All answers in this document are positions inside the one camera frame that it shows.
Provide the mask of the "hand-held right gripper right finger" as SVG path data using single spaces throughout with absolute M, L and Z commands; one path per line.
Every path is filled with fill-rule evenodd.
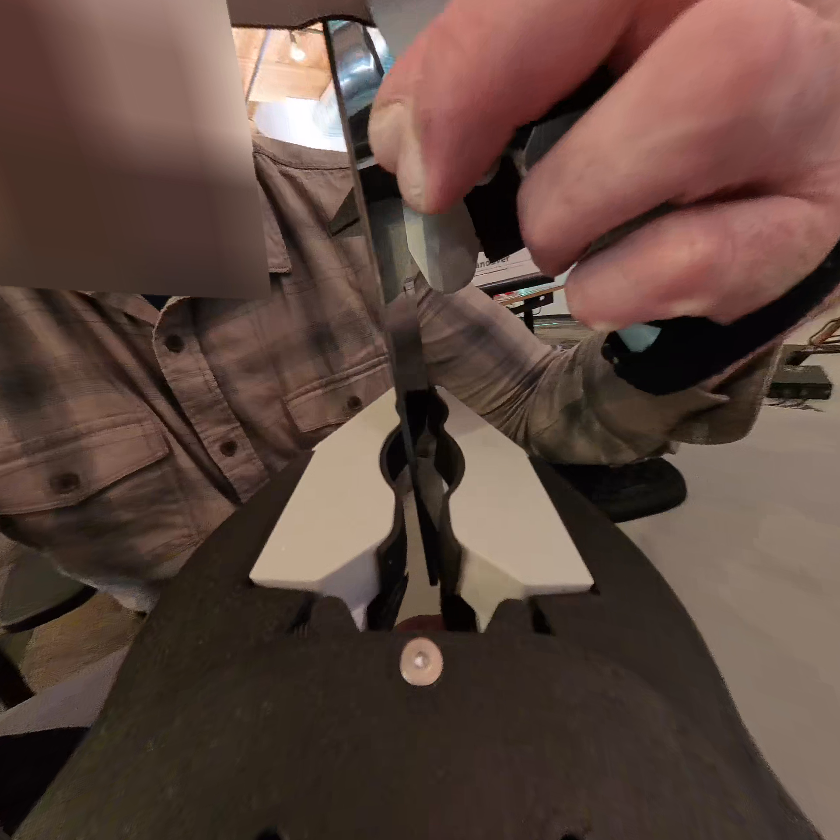
M 462 550 L 455 591 L 478 630 L 504 601 L 588 592 L 592 575 L 526 452 L 444 388 L 437 394 L 464 460 L 448 498 Z

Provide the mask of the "person's left hand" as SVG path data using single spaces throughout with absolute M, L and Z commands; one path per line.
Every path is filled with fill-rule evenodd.
M 614 86 L 522 182 L 521 236 L 598 331 L 767 305 L 838 242 L 838 2 L 452 2 L 369 123 L 406 203 L 446 211 L 516 128 Z

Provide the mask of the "thin black plastic strip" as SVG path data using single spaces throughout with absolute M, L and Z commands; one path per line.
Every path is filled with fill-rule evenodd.
M 450 528 L 446 504 L 454 478 L 440 433 L 445 404 L 430 385 L 417 316 L 417 267 L 406 238 L 403 200 L 396 179 L 373 160 L 368 141 L 370 107 L 384 77 L 383 65 L 367 27 L 359 23 L 323 24 L 333 89 L 344 141 L 355 169 L 354 212 L 369 238 L 375 275 L 385 306 L 385 328 L 392 359 L 396 408 L 412 476 L 423 551 L 431 585 L 441 596 L 454 595 L 460 550 Z

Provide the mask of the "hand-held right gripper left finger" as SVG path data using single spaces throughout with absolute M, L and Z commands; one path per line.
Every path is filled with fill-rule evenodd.
M 406 584 L 405 469 L 391 388 L 313 449 L 250 580 L 336 597 L 361 631 L 390 628 Z

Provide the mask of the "framed tag poster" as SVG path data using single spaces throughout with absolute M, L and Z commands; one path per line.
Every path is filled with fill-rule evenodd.
M 566 271 L 558 276 L 544 275 L 535 266 L 525 248 L 497 261 L 490 261 L 487 255 L 479 252 L 472 284 L 495 297 L 530 288 L 562 288 L 569 274 L 570 272 Z

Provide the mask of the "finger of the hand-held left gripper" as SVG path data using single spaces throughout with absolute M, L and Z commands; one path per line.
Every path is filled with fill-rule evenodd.
M 481 247 L 466 203 L 439 214 L 419 213 L 406 202 L 402 210 L 408 251 L 426 283 L 444 295 L 471 285 Z

